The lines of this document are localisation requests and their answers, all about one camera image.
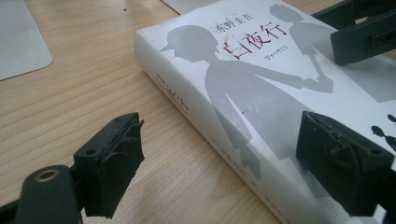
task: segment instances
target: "white book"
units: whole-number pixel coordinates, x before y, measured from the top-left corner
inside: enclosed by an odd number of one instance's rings
[[[395,154],[385,137],[396,136],[396,62],[336,65],[334,31],[279,0],[223,0],[137,31],[134,47],[145,72],[283,223],[381,223],[380,206],[351,217],[295,156],[305,110]]]

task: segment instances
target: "wood grain surface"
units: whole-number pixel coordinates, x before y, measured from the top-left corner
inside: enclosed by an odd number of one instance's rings
[[[288,2],[313,13],[337,1]],[[33,171],[72,165],[109,121],[139,112],[146,159],[113,219],[85,223],[279,223],[136,61],[134,32],[175,11],[160,0],[26,3],[54,61],[0,82],[0,204]]]

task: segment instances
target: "black holder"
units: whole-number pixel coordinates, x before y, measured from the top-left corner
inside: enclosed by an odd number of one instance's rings
[[[356,63],[396,49],[396,1],[345,0],[312,15],[335,29],[335,63]],[[356,20],[368,18],[356,24]]]
[[[110,121],[75,155],[75,164],[49,166],[29,175],[21,198],[0,208],[0,223],[82,223],[87,217],[113,217],[143,161],[137,113]]]
[[[335,119],[304,112],[297,158],[354,217],[371,217],[378,204],[396,223],[394,156]]]

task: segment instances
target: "gray laptop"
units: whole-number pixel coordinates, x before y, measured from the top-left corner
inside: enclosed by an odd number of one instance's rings
[[[52,56],[24,0],[0,0],[0,80],[52,63]]]
[[[204,7],[219,0],[163,0],[166,5],[171,7],[179,14],[184,14],[198,7]]]

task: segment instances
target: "gray silhouette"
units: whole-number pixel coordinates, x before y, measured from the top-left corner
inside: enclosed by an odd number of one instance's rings
[[[289,7],[274,5],[270,7],[270,13],[284,22],[293,23],[289,29],[290,35],[301,53],[310,57],[317,70],[318,65],[315,61],[317,51],[333,62],[330,35],[335,32],[334,29],[305,22],[302,16]],[[396,66],[371,58],[338,67],[377,102],[396,100]]]
[[[240,150],[244,168],[249,167],[258,179],[261,178],[260,161],[248,148],[252,136],[241,116],[251,123],[280,160],[291,158],[297,162],[295,146],[301,115],[304,110],[310,109],[260,77],[296,89],[308,88],[321,92],[332,92],[330,79],[319,73],[318,81],[302,80],[250,63],[219,60],[216,56],[218,41],[200,26],[177,27],[169,32],[167,40],[168,45],[162,51],[173,49],[176,57],[191,63],[209,63],[205,76],[206,91],[233,147]],[[238,114],[229,99],[242,111],[242,115]]]

